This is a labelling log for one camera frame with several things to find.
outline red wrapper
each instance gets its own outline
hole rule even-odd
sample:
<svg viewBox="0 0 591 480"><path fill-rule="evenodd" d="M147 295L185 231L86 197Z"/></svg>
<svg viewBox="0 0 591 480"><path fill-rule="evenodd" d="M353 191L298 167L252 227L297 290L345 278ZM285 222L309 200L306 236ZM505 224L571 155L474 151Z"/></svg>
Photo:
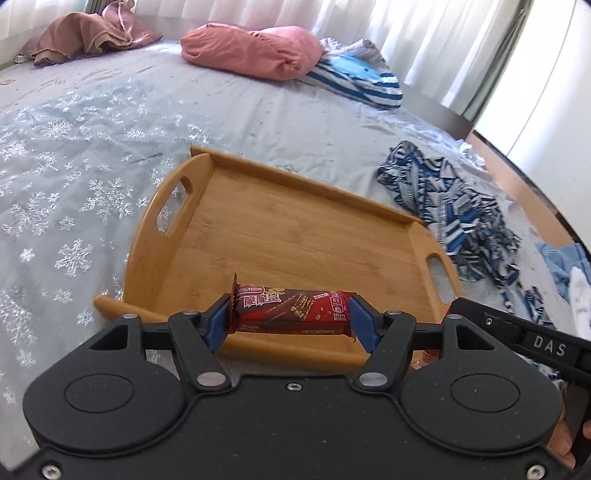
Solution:
<svg viewBox="0 0 591 480"><path fill-rule="evenodd" d="M228 333L351 335L344 291L286 290L234 281Z"/></svg>

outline wooden tray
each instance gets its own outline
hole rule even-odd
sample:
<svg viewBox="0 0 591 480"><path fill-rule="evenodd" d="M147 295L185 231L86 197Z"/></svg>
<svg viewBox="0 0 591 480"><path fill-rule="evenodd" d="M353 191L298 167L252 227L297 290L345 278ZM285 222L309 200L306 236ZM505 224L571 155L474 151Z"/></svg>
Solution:
<svg viewBox="0 0 591 480"><path fill-rule="evenodd" d="M206 148L191 147L156 191L136 233L123 302L95 306L107 318L137 313L165 322L182 310L206 310L240 283L354 291L379 311L440 322L427 260L439 257L452 286L455 268L420 220L299 175ZM179 182L186 195L168 231L157 217ZM367 358L349 337L235 333L221 354L322 371L356 371Z"/></svg>

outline pillow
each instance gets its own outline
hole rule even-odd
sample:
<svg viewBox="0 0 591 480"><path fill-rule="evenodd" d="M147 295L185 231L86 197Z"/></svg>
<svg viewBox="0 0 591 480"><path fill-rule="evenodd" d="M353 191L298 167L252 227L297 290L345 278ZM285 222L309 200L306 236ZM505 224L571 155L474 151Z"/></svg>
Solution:
<svg viewBox="0 0 591 480"><path fill-rule="evenodd" d="M189 30L181 46L181 56L195 65L269 80L303 77L322 56L318 39L300 27L248 32L210 23Z"/></svg>

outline bed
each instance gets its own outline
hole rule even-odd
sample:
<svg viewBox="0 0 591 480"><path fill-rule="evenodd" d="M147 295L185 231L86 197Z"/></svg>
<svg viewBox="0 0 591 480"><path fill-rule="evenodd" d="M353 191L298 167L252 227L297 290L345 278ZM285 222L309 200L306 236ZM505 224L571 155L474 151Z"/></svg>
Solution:
<svg viewBox="0 0 591 480"><path fill-rule="evenodd" d="M135 228L167 173L206 145L393 205L376 168L402 140L447 156L462 177L496 195L522 238L522 282L536 286L552 319L565 319L522 209L459 144L404 108L379 112L300 82L273 83L201 69L177 43L0 72L0 460L35 448L23 418L27 385L105 324L99 293L122 295ZM174 215L163 211L161 227ZM464 283L470 299L503 309L497 289ZM518 314L525 316L515 299ZM172 367L170 356L149 352ZM235 379L274 367L225 360Z"/></svg>

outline blue striped cloth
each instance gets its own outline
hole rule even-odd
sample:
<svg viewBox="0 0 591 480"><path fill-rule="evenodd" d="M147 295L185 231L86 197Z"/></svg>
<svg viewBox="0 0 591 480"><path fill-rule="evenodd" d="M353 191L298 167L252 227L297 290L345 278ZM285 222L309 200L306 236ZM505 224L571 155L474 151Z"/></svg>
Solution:
<svg viewBox="0 0 591 480"><path fill-rule="evenodd" d="M347 54L324 54L312 71L300 80L382 110L402 105L402 90L396 75L379 71Z"/></svg>
<svg viewBox="0 0 591 480"><path fill-rule="evenodd" d="M473 190L445 157L425 157L407 140L390 150L378 168L378 182L425 222L462 280L490 278L515 314L507 290L519 282L519 237L506 226L496 199Z"/></svg>

